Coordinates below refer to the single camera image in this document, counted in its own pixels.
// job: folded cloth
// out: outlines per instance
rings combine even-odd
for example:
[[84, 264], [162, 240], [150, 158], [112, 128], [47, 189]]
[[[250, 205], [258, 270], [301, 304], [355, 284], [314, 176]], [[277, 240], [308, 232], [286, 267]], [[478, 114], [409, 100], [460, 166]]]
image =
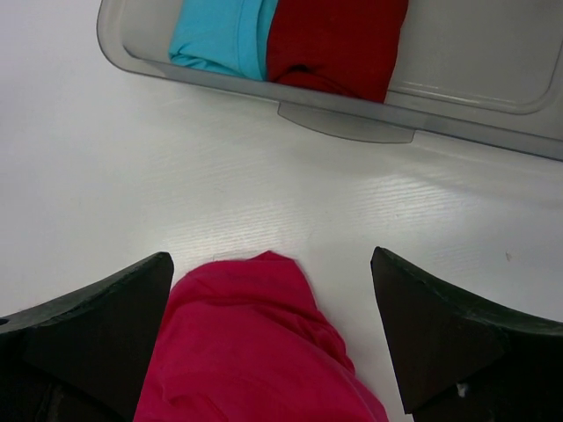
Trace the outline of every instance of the folded cloth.
[[269, 81], [383, 102], [408, 0], [279, 0]]
[[297, 264], [214, 262], [172, 290], [135, 422], [388, 422]]
[[277, 0], [185, 0], [168, 54], [179, 66], [266, 79]]

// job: plastic handle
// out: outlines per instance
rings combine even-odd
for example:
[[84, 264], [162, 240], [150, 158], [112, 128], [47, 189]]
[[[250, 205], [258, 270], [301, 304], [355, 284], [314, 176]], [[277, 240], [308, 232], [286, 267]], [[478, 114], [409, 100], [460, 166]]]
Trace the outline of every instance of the plastic handle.
[[278, 114], [299, 126], [352, 141], [410, 143], [414, 136], [412, 129], [305, 105], [280, 103]]

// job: magenta fabric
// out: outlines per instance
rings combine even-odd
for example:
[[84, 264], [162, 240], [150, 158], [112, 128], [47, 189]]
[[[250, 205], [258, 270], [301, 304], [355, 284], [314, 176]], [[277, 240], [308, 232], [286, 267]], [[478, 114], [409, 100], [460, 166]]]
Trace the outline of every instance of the magenta fabric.
[[388, 422], [295, 261], [213, 262], [172, 290], [135, 422]]

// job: white surface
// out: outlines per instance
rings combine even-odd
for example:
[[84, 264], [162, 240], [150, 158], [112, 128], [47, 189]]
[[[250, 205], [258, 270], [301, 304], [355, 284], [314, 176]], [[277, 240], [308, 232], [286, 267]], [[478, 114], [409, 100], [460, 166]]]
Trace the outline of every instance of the white surface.
[[334, 139], [275, 104], [133, 76], [96, 2], [0, 2], [0, 315], [154, 251], [176, 279], [273, 249], [299, 259], [359, 376], [403, 416], [369, 273], [376, 245], [563, 320], [563, 164], [420, 134]]

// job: plastic tray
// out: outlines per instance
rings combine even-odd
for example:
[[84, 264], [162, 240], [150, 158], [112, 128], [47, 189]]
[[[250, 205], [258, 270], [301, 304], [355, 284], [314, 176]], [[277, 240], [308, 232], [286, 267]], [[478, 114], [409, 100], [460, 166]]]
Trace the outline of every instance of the plastic tray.
[[425, 130], [563, 160], [559, 0], [411, 0], [385, 104], [174, 66], [167, 51], [181, 4], [103, 0], [106, 58], [126, 71], [278, 101], [282, 117], [329, 135], [408, 143]]

